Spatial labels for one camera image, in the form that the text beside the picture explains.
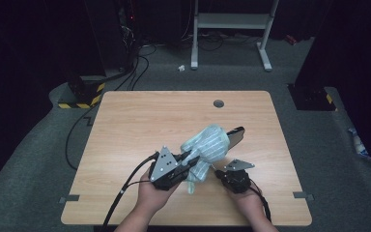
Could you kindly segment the person's right hand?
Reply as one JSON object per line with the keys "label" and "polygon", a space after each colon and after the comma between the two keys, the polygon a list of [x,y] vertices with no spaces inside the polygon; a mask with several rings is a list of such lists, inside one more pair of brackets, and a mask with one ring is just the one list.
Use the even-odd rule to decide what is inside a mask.
{"label": "person's right hand", "polygon": [[251,224],[258,224],[261,220],[267,221],[263,203],[253,190],[248,190],[244,193],[234,193],[228,190],[227,193],[236,204],[239,212]]}

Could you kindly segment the black stand base yellow corner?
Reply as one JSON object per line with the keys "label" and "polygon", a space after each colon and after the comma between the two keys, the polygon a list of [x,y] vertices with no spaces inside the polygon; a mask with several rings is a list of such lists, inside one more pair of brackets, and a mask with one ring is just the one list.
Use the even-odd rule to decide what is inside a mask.
{"label": "black stand base yellow corner", "polygon": [[289,84],[288,90],[297,110],[336,111],[332,97],[324,88]]}

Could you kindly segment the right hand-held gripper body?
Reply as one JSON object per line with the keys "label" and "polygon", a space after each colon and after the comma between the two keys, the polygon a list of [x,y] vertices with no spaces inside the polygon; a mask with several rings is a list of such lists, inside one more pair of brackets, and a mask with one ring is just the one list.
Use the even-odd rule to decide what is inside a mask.
{"label": "right hand-held gripper body", "polygon": [[246,170],[253,167],[253,163],[233,159],[224,166],[226,173],[222,174],[221,184],[234,193],[246,192],[251,186],[251,179]]}

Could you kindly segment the pale green striped cloth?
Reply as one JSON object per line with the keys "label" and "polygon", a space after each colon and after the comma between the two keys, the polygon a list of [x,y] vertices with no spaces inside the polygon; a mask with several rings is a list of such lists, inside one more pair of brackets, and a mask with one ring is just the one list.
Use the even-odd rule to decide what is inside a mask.
{"label": "pale green striped cloth", "polygon": [[186,177],[189,194],[194,193],[196,183],[206,180],[210,166],[225,158],[229,145],[230,140],[226,131],[219,125],[209,125],[181,146],[183,153],[189,152],[189,155],[183,159],[182,166],[191,164],[192,159],[198,158]]}

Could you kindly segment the black lacquer floral dish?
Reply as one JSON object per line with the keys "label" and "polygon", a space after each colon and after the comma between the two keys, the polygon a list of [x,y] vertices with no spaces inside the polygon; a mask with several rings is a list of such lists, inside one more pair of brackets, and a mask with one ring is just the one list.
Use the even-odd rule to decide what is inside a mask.
{"label": "black lacquer floral dish", "polygon": [[227,132],[227,137],[229,139],[228,149],[231,150],[238,143],[243,140],[243,135],[245,132],[244,127],[237,127]]}

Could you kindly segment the white metal stand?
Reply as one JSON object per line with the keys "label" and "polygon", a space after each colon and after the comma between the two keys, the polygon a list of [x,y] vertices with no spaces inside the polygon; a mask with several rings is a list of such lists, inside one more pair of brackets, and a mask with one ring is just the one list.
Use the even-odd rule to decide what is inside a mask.
{"label": "white metal stand", "polygon": [[190,56],[190,68],[198,69],[198,30],[199,29],[245,29],[263,30],[262,40],[256,44],[258,53],[262,60],[264,70],[272,71],[271,61],[266,51],[273,21],[279,0],[272,0],[270,12],[268,14],[217,14],[200,13],[199,0],[194,0],[193,14],[193,35]]}

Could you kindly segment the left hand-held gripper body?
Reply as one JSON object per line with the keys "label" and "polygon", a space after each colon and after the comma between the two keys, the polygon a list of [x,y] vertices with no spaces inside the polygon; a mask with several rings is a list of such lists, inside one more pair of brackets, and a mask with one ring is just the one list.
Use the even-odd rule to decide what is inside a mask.
{"label": "left hand-held gripper body", "polygon": [[150,167],[149,179],[156,189],[169,190],[186,179],[188,168],[183,165],[181,155],[173,155],[163,146]]}

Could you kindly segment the black yellow striped stand base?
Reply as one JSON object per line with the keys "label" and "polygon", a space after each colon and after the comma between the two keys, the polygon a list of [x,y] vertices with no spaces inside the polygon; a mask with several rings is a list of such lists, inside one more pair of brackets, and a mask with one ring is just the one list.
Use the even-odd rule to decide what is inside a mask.
{"label": "black yellow striped stand base", "polygon": [[94,107],[100,101],[104,87],[104,82],[86,82],[78,76],[68,82],[58,100],[58,106],[63,109]]}

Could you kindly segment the person's left hand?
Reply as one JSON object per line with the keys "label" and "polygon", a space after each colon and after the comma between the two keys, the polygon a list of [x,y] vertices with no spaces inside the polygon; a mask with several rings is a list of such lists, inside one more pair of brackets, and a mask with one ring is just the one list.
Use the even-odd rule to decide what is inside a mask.
{"label": "person's left hand", "polygon": [[135,210],[139,211],[142,216],[151,218],[156,212],[166,205],[169,198],[175,192],[178,186],[179,184],[175,185],[169,190],[157,189],[150,182],[149,170],[146,170],[140,179]]}

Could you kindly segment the blue white packet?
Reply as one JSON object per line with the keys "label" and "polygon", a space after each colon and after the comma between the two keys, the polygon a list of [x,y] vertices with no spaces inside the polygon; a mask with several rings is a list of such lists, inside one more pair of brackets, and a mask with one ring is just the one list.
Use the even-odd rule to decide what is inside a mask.
{"label": "blue white packet", "polygon": [[368,151],[366,150],[363,142],[361,141],[357,133],[357,130],[355,128],[350,128],[348,129],[348,132],[352,135],[356,153],[364,159],[371,160],[371,157]]}

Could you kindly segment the dark equipment rack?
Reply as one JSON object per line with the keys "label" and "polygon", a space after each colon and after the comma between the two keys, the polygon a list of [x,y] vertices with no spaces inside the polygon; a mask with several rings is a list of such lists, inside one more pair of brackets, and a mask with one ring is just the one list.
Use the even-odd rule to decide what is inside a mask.
{"label": "dark equipment rack", "polygon": [[128,0],[84,0],[104,76],[131,70],[135,33],[129,25]]}

